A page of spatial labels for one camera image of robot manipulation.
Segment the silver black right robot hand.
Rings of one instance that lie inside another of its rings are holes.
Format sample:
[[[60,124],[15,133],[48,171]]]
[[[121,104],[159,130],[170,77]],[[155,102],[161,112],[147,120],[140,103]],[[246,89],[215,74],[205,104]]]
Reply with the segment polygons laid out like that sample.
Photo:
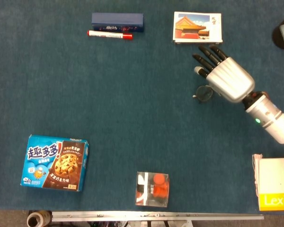
[[[206,79],[216,93],[232,103],[239,103],[253,91],[252,76],[222,49],[216,45],[210,45],[209,49],[202,45],[198,48],[204,57],[192,54],[200,64],[194,71]]]

